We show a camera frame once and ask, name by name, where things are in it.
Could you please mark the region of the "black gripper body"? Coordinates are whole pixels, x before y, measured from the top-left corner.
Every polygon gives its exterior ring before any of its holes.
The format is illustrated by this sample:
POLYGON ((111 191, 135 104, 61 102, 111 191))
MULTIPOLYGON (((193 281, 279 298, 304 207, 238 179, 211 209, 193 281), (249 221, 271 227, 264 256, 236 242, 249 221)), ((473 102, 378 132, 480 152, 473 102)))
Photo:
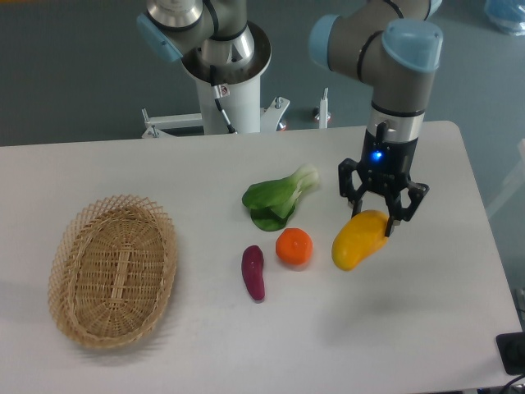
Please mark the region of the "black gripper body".
POLYGON ((381 122, 374 134, 366 130, 358 175, 366 191, 398 196, 409 185, 418 138, 399 142, 389 137, 387 122, 381 122))

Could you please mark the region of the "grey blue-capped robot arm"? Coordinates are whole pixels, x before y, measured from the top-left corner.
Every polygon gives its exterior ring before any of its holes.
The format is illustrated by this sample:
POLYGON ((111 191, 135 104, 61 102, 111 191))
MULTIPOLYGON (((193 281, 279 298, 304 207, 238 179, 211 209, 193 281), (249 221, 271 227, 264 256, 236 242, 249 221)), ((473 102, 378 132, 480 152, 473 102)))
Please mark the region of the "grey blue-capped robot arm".
MULTIPOLYGON (((437 1, 369 1, 351 16, 326 15, 308 39, 311 59, 373 89, 361 158, 338 167, 339 191, 359 213, 367 192, 386 202, 392 231, 409 221, 428 188, 410 168, 440 64, 443 34, 429 21, 437 1)), ((260 106, 260 77, 272 49, 244 1, 149 1, 136 25, 166 62, 194 79, 204 131, 274 131, 260 106)))

